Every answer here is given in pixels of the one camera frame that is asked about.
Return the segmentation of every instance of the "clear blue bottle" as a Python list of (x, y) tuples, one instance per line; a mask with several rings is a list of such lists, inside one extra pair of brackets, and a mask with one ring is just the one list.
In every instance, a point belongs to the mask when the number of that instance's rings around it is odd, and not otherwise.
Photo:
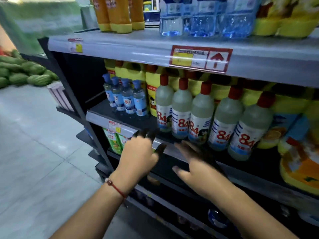
[(127, 114), (135, 114), (136, 109), (133, 100), (133, 90), (129, 79), (122, 79), (122, 97)]
[(219, 35), (223, 30), (223, 19), (225, 17), (227, 0), (217, 0), (217, 11), (216, 11), (216, 27), (215, 27), (215, 35)]
[(260, 2), (261, 0), (227, 0), (222, 36), (227, 38), (248, 37), (253, 31)]
[(123, 97), (122, 97), (122, 86), (119, 84), (118, 77), (114, 76), (112, 78), (112, 81), (113, 81), (112, 93), (113, 93), (113, 96), (114, 96), (116, 109), (119, 112), (123, 112), (123, 111), (125, 111), (125, 106), (124, 106), (124, 100), (123, 100)]
[(182, 0), (159, 0), (160, 23), (162, 36), (183, 35)]
[(210, 37), (215, 35), (216, 0), (192, 0), (191, 22), (189, 34), (194, 37)]
[(148, 107), (146, 103), (145, 91), (141, 88), (141, 81), (134, 80), (133, 98), (136, 108), (136, 114), (140, 117), (148, 117)]
[(115, 110), (116, 109), (116, 104), (115, 104), (115, 100), (114, 100), (114, 96), (112, 93), (112, 81), (111, 81), (111, 77), (109, 73), (106, 73), (104, 75), (102, 75), (105, 83), (104, 83), (104, 90), (107, 96), (108, 101), (110, 102), (110, 107)]
[(189, 31), (190, 31), (191, 3), (192, 3), (192, 0), (183, 0), (182, 16), (183, 16), (183, 34), (184, 35), (189, 35)]

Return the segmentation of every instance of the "red bracelet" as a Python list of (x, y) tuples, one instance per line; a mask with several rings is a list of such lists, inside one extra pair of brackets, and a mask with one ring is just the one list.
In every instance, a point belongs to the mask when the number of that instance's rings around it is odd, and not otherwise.
[(124, 199), (126, 199), (127, 195), (125, 195), (122, 191), (120, 191), (114, 184), (112, 180), (105, 181), (108, 185), (112, 186)]

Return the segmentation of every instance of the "tiled floor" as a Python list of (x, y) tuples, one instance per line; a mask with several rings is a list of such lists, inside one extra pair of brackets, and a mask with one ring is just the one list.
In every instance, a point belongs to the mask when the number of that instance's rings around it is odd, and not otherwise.
[[(56, 111), (46, 88), (0, 90), (0, 239), (47, 239), (100, 187), (83, 126)], [(178, 238), (134, 206), (105, 238)]]

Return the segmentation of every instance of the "red arrow sign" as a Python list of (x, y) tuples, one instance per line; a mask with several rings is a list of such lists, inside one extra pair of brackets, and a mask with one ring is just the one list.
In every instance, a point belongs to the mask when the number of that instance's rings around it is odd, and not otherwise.
[(214, 63), (214, 69), (216, 69), (218, 61), (224, 61), (224, 58), (220, 53), (217, 53), (211, 57), (211, 60), (216, 60), (216, 62)]

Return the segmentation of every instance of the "small clear bottle with blue cap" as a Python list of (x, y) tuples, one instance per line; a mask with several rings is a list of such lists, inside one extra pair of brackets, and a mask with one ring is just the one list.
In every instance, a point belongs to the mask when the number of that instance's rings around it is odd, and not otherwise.
[(114, 96), (113, 96), (113, 92), (112, 92), (112, 81), (111, 81), (111, 77), (109, 73), (106, 73), (104, 75), (102, 75), (105, 83), (104, 83), (104, 90), (107, 96), (108, 101), (110, 102), (110, 107), (115, 110), (116, 109), (116, 104), (115, 104), (115, 100), (114, 100)]
[(133, 100), (133, 89), (130, 84), (130, 79), (122, 79), (122, 97), (124, 101), (125, 111), (127, 114), (135, 114), (136, 109)]
[(113, 82), (112, 93), (114, 96), (116, 109), (119, 112), (123, 112), (125, 111), (125, 106), (124, 106), (124, 100), (122, 97), (122, 86), (119, 84), (119, 79), (116, 76), (112, 78), (112, 82)]
[(134, 80), (133, 85), (134, 85), (133, 98), (134, 98), (134, 105), (136, 108), (136, 114), (140, 117), (148, 117), (146, 95), (145, 95), (145, 91), (141, 88), (141, 81)]

